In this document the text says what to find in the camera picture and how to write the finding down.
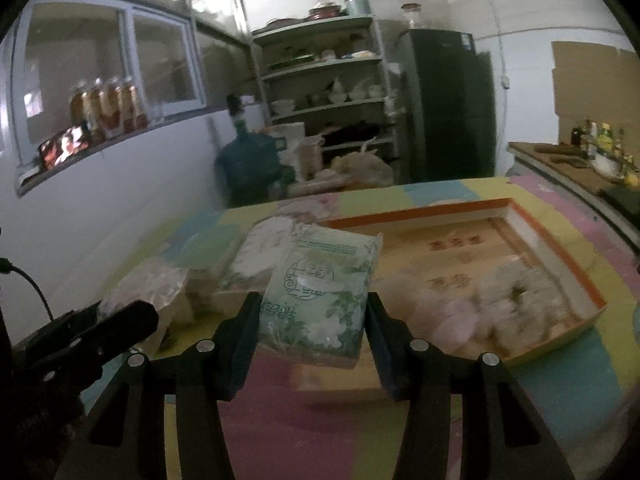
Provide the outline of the green tissue packet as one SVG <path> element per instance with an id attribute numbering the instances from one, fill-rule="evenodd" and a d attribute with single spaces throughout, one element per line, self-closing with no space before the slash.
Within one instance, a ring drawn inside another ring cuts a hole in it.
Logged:
<path id="1" fill-rule="evenodd" d="M 302 364 L 355 367 L 382 245 L 380 234 L 299 223 L 262 296 L 258 344 Z"/>

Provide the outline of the white floral scrunchie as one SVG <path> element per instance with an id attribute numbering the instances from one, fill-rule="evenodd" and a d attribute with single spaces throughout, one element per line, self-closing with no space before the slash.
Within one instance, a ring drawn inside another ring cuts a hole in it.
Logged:
<path id="1" fill-rule="evenodd" d="M 562 288 L 542 266 L 513 259 L 478 279 L 473 301 L 478 339 L 490 339 L 508 356 L 541 344 L 564 330 L 572 316 Z"/>

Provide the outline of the colourful striped cartoon tablecloth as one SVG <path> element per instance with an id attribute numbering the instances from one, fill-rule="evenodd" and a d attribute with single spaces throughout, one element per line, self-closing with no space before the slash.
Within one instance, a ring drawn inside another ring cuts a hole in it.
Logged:
<path id="1" fill-rule="evenodd" d="M 410 220 L 511 207 L 576 276 L 599 310 L 596 333 L 606 369 L 624 388 L 639 380 L 634 331 L 639 304 L 611 263 L 550 205 L 503 179 L 468 182 L 472 200 L 406 210 L 373 207 L 370 219 Z M 368 299 L 364 330 L 387 393 L 408 406 L 394 467 L 398 479 L 441 479 L 447 467 L 449 405 L 461 396 L 462 477 L 567 479 L 570 465 L 556 443 L 538 396 L 495 353 L 463 359 L 442 352 L 393 318 L 387 301 Z M 187 479 L 233 479 L 240 464 L 228 453 L 221 404 L 235 405 L 256 360 L 260 296 L 180 356 L 150 360 L 135 353 L 96 402 L 87 425 L 58 470 L 62 479 L 166 477 L 164 404 L 177 401 L 177 446 Z"/>

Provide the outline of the green tissue box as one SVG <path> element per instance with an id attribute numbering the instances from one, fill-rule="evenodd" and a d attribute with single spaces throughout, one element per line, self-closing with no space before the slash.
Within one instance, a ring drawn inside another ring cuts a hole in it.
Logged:
<path id="1" fill-rule="evenodd" d="M 236 224 L 216 224 L 188 236 L 171 260 L 193 274 L 218 280 L 238 252 L 241 242 L 242 232 Z"/>

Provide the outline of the floral tissue box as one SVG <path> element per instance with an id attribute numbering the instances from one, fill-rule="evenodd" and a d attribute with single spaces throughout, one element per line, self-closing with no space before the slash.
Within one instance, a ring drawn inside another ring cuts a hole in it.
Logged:
<path id="1" fill-rule="evenodd" d="M 250 292 L 266 290 L 273 270 L 291 245 L 296 224 L 291 216 L 275 216 L 248 231 L 209 297 L 215 313 L 232 318 Z"/>

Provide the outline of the orange cardboard tray box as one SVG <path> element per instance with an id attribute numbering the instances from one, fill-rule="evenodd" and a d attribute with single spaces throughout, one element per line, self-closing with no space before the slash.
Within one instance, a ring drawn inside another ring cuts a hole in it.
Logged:
<path id="1" fill-rule="evenodd" d="M 515 200 L 443 204 L 329 221 L 333 229 L 383 237 L 371 288 L 386 312 L 453 356 L 474 359 L 495 352 L 520 365 L 559 349 L 593 326 L 606 302 L 568 251 Z M 560 285 L 572 316 L 564 330 L 508 356 L 475 336 L 473 301 L 479 278 L 513 259 L 542 266 Z"/>

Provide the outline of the phone showing video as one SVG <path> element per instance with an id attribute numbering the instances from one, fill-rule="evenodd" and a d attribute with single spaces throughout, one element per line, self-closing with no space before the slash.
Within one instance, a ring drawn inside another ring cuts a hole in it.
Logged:
<path id="1" fill-rule="evenodd" d="M 40 166 L 50 170 L 90 148 L 90 136 L 81 126 L 73 126 L 52 136 L 38 146 Z"/>

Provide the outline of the blue water jug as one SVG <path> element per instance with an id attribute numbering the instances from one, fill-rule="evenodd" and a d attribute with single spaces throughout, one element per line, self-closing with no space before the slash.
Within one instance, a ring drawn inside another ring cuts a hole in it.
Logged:
<path id="1" fill-rule="evenodd" d="M 284 196 L 284 167 L 276 140 L 263 132 L 250 132 L 244 107 L 235 94 L 227 96 L 235 138 L 216 157 L 215 168 L 224 180 L 230 207 L 274 202 Z"/>

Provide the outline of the amber glass jar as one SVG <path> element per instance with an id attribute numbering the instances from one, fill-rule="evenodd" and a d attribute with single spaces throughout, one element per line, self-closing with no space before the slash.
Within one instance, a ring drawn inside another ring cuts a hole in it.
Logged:
<path id="1" fill-rule="evenodd" d="M 88 90 L 88 112 L 87 117 L 91 122 L 91 133 L 96 142 L 104 142 L 107 138 L 107 121 L 102 106 L 103 81 L 96 78 Z"/>
<path id="2" fill-rule="evenodd" d="M 90 92 L 87 81 L 77 81 L 70 90 L 70 121 L 74 128 L 91 131 Z"/>
<path id="3" fill-rule="evenodd" d="M 149 119 L 146 116 L 140 92 L 131 77 L 122 81 L 120 92 L 120 114 L 122 125 L 126 132 L 145 130 L 149 127 Z"/>
<path id="4" fill-rule="evenodd" d="M 120 94 L 122 93 L 122 83 L 117 76 L 111 77 L 106 82 L 105 99 L 103 107 L 108 119 L 108 130 L 111 136 L 122 134 L 122 111 L 120 110 Z"/>

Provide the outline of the white bucket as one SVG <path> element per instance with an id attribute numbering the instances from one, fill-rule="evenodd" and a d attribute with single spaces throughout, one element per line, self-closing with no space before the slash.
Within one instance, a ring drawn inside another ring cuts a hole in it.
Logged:
<path id="1" fill-rule="evenodd" d="M 293 169 L 296 182 L 303 180 L 298 148 L 306 138 L 304 124 L 292 122 L 275 125 L 270 128 L 269 135 L 276 141 L 280 164 Z"/>

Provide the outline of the white plastic bag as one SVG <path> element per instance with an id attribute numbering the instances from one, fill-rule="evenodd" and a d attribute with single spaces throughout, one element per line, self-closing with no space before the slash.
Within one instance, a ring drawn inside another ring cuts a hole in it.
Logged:
<path id="1" fill-rule="evenodd" d="M 364 142 L 356 152 L 350 152 L 332 159 L 330 166 L 318 171 L 314 180 L 343 185 L 350 190 L 364 190 L 365 188 L 389 188 L 395 184 L 393 168 L 379 158 L 369 145 Z"/>

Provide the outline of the kitchen counter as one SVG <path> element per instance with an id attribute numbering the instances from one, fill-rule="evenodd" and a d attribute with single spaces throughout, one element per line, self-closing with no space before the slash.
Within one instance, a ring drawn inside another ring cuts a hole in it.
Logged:
<path id="1" fill-rule="evenodd" d="M 578 198 L 608 225 L 634 246 L 639 246 L 639 188 L 624 182 L 614 183 L 596 173 L 591 166 L 576 168 L 568 163 L 577 155 L 550 153 L 552 144 L 510 142 L 508 152 L 514 156 L 513 170 L 521 174 L 533 171 L 547 181 L 564 188 Z"/>

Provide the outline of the white bowl on counter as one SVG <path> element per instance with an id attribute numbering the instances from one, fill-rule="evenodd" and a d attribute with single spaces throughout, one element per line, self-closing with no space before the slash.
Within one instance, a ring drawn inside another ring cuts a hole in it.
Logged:
<path id="1" fill-rule="evenodd" d="M 623 169 L 620 166 L 620 162 L 608 155 L 595 154 L 591 159 L 591 166 L 601 177 L 608 179 L 621 179 L 623 177 Z"/>

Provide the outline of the sliding glass window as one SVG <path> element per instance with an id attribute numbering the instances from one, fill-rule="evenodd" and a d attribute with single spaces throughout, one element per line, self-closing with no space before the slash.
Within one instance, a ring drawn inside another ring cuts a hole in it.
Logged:
<path id="1" fill-rule="evenodd" d="M 72 126 L 77 81 L 131 77 L 149 129 L 206 104 L 194 28 L 180 14 L 127 0 L 30 0 L 9 34 L 12 139 L 23 169 L 38 146 Z"/>

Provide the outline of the yellow oil bottle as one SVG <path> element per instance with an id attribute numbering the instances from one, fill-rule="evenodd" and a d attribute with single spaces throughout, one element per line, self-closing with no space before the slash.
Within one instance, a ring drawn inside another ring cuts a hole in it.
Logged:
<path id="1" fill-rule="evenodd" d="M 611 126 L 604 122 L 601 125 L 599 134 L 597 137 L 598 151 L 603 154 L 612 155 L 614 151 L 614 140 Z"/>

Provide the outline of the metal storage shelf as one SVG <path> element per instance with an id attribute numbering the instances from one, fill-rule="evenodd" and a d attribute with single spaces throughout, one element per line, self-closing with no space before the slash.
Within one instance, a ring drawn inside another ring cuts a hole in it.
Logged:
<path id="1" fill-rule="evenodd" d="M 277 20 L 252 32 L 257 82 L 270 125 L 323 136 L 322 162 L 367 148 L 397 167 L 397 120 L 376 17 Z"/>

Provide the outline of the black refrigerator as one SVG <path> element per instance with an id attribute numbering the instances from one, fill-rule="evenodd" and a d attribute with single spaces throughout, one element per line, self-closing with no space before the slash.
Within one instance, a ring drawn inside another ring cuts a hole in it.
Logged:
<path id="1" fill-rule="evenodd" d="M 409 29 L 396 44 L 408 105 L 413 182 L 491 177 L 496 106 L 491 62 L 468 32 Z"/>

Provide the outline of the brown cardboard sheet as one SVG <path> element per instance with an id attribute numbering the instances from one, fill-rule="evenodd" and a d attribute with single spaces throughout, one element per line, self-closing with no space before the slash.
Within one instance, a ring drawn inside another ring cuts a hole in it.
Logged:
<path id="1" fill-rule="evenodd" d="M 559 141 L 570 140 L 570 129 L 590 119 L 623 130 L 623 147 L 639 153 L 639 58 L 634 52 L 586 42 L 555 41 L 554 111 Z"/>

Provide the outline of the red lidded pot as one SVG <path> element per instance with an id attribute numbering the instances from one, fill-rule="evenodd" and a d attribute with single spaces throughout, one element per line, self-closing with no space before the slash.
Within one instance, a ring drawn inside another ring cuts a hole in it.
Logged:
<path id="1" fill-rule="evenodd" d="M 341 6 L 334 1 L 319 0 L 309 11 L 307 20 L 326 20 L 336 18 L 341 14 Z"/>

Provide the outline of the teal pot on shelf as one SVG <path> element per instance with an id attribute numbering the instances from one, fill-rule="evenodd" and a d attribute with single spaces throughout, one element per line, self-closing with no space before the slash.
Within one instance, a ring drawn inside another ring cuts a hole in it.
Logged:
<path id="1" fill-rule="evenodd" d="M 344 0 L 345 10 L 350 16 L 371 15 L 369 0 Z"/>

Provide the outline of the glass jar on fridge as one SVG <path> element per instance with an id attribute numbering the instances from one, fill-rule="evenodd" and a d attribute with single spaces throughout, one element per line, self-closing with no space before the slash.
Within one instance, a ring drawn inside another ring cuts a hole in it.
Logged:
<path id="1" fill-rule="evenodd" d="M 421 29 L 423 27 L 422 6 L 420 3 L 404 3 L 401 6 L 401 11 L 405 29 Z"/>

